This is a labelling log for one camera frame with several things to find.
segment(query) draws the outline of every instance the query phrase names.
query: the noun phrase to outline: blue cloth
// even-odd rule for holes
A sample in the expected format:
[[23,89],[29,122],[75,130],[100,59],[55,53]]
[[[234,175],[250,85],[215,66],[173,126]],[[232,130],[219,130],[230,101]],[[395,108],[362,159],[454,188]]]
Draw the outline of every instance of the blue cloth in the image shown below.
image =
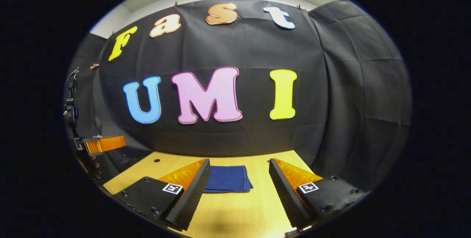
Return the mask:
[[254,188],[245,166],[211,166],[203,193],[249,192]]

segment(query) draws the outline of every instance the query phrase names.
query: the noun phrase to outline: blue letter u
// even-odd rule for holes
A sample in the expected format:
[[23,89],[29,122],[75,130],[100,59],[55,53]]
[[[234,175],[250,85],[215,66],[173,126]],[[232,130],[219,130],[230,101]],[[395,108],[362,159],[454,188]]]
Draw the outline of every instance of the blue letter u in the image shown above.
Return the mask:
[[131,113],[132,118],[143,124],[151,124],[159,119],[161,112],[159,91],[157,89],[157,86],[160,84],[160,77],[148,77],[142,81],[142,84],[148,89],[150,102],[150,110],[148,112],[143,112],[139,106],[137,93],[139,84],[137,82],[125,84],[123,91],[126,94],[129,113]]

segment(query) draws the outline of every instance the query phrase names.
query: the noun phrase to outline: table surface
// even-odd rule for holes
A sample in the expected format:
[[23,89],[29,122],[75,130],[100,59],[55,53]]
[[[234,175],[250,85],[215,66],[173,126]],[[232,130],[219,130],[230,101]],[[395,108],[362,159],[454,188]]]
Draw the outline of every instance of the table surface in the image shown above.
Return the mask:
[[[116,194],[144,176],[158,179],[202,158],[205,157],[153,152],[103,186]],[[246,166],[254,188],[246,193],[203,193],[188,231],[170,230],[193,238],[282,238],[284,233],[293,231],[269,175],[270,158],[311,171],[293,150],[259,156],[209,157],[212,166]]]

